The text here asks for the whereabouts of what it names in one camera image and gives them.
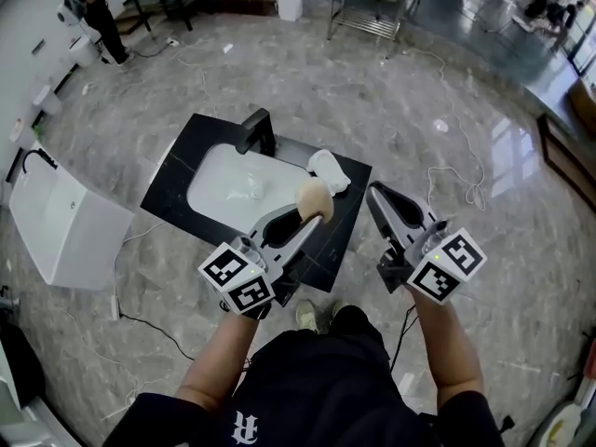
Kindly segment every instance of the faucet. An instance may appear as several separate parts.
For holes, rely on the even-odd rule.
[[[273,156],[276,152],[276,137],[271,127],[271,115],[263,108],[250,115],[243,123],[249,134],[236,145],[239,154],[246,154],[257,142],[261,146],[260,153]]]
[[[42,159],[44,159],[50,167],[57,169],[58,168],[58,164],[56,164],[56,162],[54,162],[54,160],[48,155],[48,153],[46,151],[44,151],[43,149],[35,149],[33,151],[28,151],[27,154],[25,154],[25,157],[22,159],[22,171],[26,174],[27,173],[27,169],[25,168],[25,161],[27,160],[27,157],[29,157],[31,154],[38,154]]]

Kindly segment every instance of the sponge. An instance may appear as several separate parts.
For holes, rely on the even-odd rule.
[[[311,177],[296,193],[298,213],[303,221],[322,215],[327,223],[333,216],[333,197],[329,187],[319,177]]]

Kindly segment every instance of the standing person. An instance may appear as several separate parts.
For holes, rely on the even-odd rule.
[[[583,7],[584,3],[580,0],[577,0],[575,5],[569,4],[567,7],[554,2],[547,5],[547,19],[554,29],[545,30],[545,34],[557,37],[552,46],[553,51],[558,51],[563,46],[567,40],[567,36],[569,36],[569,30],[574,25],[574,21],[576,21],[577,13]],[[568,17],[567,21],[563,23],[565,14],[568,14]]]
[[[80,0],[86,6],[85,21],[91,28],[100,32],[103,44],[114,58],[116,64],[121,66],[131,61],[134,54],[128,54],[120,40],[120,34],[115,26],[114,17],[108,9],[105,0]]]
[[[432,428],[403,403],[383,337],[360,308],[336,305],[329,334],[318,334],[314,307],[302,302],[301,330],[258,351],[239,386],[259,321],[224,315],[175,398],[141,394],[104,447],[503,447],[454,308],[412,295],[438,389]]]

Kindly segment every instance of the marker cube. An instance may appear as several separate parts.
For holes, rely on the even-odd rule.
[[[270,302],[275,296],[265,271],[227,243],[220,245],[198,271],[238,314]]]
[[[444,305],[463,282],[476,275],[486,260],[484,252],[462,228],[424,256],[408,278],[408,284]]]

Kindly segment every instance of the shoe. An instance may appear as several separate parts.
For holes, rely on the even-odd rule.
[[[296,308],[296,322],[298,329],[310,330],[318,334],[317,316],[315,315],[315,307],[307,300],[300,302]]]
[[[122,61],[121,63],[118,64],[118,68],[120,68],[121,66],[124,66],[125,64],[129,64],[133,60],[134,60],[134,53],[129,53],[129,56],[124,61]]]
[[[335,317],[337,316],[337,314],[339,313],[339,310],[342,308],[345,308],[346,306],[350,306],[350,303],[346,303],[343,301],[339,301],[337,302],[334,306],[333,306],[333,311],[332,311],[332,321],[335,319]]]

